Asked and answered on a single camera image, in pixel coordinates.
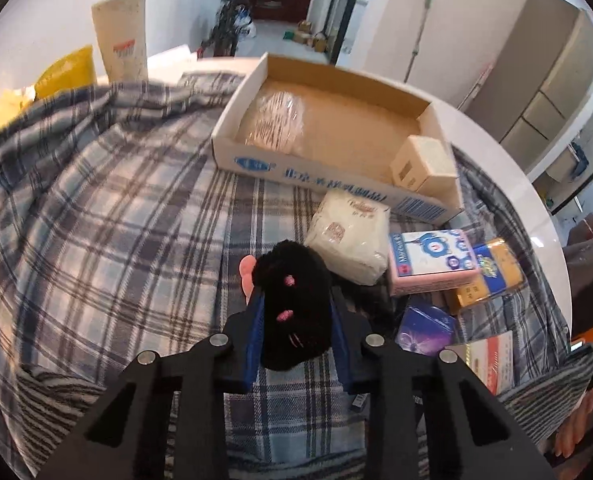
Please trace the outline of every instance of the white table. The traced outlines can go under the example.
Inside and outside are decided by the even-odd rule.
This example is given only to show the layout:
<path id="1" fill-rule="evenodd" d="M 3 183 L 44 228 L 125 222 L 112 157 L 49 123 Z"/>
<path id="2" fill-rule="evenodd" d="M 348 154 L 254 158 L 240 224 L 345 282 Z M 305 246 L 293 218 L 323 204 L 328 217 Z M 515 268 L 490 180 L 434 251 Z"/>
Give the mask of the white table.
<path id="1" fill-rule="evenodd" d="M 174 84 L 184 72 L 222 70 L 246 75 L 258 62 L 257 58 L 211 58 L 197 61 L 196 57 L 190 54 L 190 49 L 183 46 L 149 58 L 148 72 L 151 80 Z M 379 79 L 435 103 L 450 142 L 474 160 L 512 202 L 532 240 L 555 300 L 571 329 L 573 310 L 570 280 L 557 230 L 521 168 L 481 126 L 451 105 L 412 86 L 385 78 Z"/>

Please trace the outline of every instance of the white plastic bag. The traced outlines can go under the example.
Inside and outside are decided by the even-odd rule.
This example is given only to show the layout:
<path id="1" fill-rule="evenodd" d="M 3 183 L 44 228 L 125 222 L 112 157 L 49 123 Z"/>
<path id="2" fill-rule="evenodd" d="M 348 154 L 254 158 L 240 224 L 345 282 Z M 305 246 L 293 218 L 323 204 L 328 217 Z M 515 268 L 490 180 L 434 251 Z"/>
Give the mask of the white plastic bag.
<path id="1" fill-rule="evenodd" d="M 252 106 L 256 109 L 245 143 L 299 155 L 303 139 L 303 101 L 290 92 L 262 90 Z"/>
<path id="2" fill-rule="evenodd" d="M 305 245 L 329 270 L 359 285 L 374 285 L 387 268 L 390 208 L 331 190 L 321 202 Z"/>

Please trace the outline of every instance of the bicycle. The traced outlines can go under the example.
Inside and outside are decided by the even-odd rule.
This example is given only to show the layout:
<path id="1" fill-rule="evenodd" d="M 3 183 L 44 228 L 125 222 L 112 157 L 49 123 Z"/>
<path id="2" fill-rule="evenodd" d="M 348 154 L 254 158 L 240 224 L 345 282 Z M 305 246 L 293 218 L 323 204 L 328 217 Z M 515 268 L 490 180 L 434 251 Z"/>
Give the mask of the bicycle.
<path id="1" fill-rule="evenodd" d="M 250 0 L 221 0 L 221 8 L 216 14 L 216 25 L 207 40 L 201 42 L 196 51 L 202 58 L 206 49 L 214 45 L 214 57 L 234 57 L 239 41 L 239 34 L 245 25 L 237 25 L 237 16 L 243 10 L 250 11 Z"/>

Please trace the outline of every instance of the pink nose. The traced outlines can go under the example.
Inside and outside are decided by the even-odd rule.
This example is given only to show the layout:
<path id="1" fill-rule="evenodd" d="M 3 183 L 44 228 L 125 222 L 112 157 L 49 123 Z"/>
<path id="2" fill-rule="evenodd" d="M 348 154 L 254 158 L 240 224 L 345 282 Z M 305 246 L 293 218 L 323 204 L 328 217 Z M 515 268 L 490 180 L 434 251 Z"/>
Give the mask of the pink nose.
<path id="1" fill-rule="evenodd" d="M 284 321 L 287 321 L 288 319 L 290 319 L 292 316 L 294 316 L 294 311 L 284 310 L 282 313 L 280 313 L 278 316 L 276 316 L 276 320 L 279 323 L 283 323 Z"/>

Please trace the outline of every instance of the yellow bag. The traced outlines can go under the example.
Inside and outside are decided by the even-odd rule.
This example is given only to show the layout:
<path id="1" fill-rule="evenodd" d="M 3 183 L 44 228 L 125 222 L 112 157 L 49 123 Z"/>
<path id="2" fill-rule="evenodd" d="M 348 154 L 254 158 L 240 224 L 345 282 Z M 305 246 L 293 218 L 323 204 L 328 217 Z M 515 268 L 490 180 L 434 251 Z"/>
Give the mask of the yellow bag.
<path id="1" fill-rule="evenodd" d="M 0 128 L 7 126 L 32 101 L 32 97 L 21 90 L 4 90 L 0 97 Z"/>
<path id="2" fill-rule="evenodd" d="M 60 90 L 96 83 L 92 45 L 62 57 L 38 78 L 34 85 L 37 99 L 45 99 Z"/>

